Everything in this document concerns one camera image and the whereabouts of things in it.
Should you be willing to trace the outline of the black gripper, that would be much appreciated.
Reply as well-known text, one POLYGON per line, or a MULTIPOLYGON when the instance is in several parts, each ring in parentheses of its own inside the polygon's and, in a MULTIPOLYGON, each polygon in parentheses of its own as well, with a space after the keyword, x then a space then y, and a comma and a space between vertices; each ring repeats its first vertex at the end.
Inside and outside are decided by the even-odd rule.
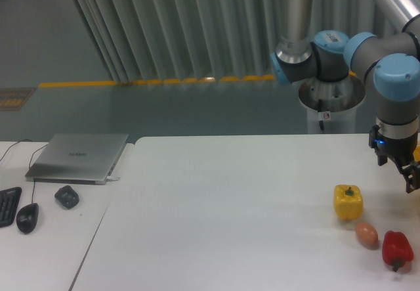
POLYGON ((413 151, 417 146, 417 134, 403 139, 387 137, 374 125, 369 132, 369 147, 377 155, 377 163, 382 166, 392 160, 406 181, 406 192, 419 190, 419 162, 414 160, 413 151))

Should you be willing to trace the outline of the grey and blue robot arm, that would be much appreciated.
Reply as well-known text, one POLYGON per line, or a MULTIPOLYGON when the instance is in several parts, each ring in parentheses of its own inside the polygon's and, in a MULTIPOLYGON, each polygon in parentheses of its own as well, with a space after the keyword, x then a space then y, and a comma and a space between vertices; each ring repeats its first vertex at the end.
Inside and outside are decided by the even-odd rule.
POLYGON ((380 38, 326 30, 309 39, 312 0, 283 0, 285 28, 270 60, 280 83, 303 81, 300 100, 318 113, 348 110, 373 86, 376 122, 369 146, 394 162, 406 192, 419 188, 419 0, 374 0, 397 29, 380 38))

